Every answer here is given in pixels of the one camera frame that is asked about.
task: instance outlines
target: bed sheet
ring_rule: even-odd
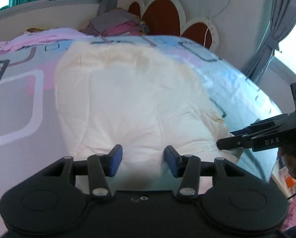
[[[54,71],[73,40],[25,47],[0,56],[10,60],[0,82],[0,198],[14,185],[66,155],[54,98]],[[280,114],[254,83],[199,44],[174,36],[92,38],[94,46],[141,43],[189,64],[200,77],[230,131]],[[238,165],[268,180],[277,150],[246,149]],[[0,235],[5,231],[0,218]]]

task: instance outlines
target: heart-shaped headboard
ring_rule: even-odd
[[[178,0],[151,0],[147,5],[139,0],[133,2],[128,11],[147,23],[149,35],[182,36],[204,45],[209,20],[198,17],[186,22],[185,12]],[[211,22],[205,47],[215,52],[218,42],[217,30]]]

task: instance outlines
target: black mount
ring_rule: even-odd
[[[177,192],[113,195],[105,177],[117,172],[120,145],[85,161],[61,158],[3,195],[4,238],[286,237],[279,227],[288,202],[273,186],[224,158],[202,162],[172,146],[164,156],[173,176],[182,178]],[[90,195],[75,187],[76,175],[88,175]],[[213,177],[204,195],[198,195],[200,176]]]
[[[234,137],[217,141],[219,149],[252,148],[255,151],[286,147],[286,151],[296,155],[296,83],[290,86],[295,111],[259,121],[242,130],[232,132]]]

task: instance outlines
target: human hand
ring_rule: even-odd
[[[278,157],[284,159],[285,165],[288,168],[288,173],[296,179],[296,152],[290,153],[289,148],[283,146],[278,149]]]

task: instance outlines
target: stack of clothes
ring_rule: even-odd
[[[124,9],[115,9],[90,20],[82,33],[92,36],[146,35],[147,24]]]

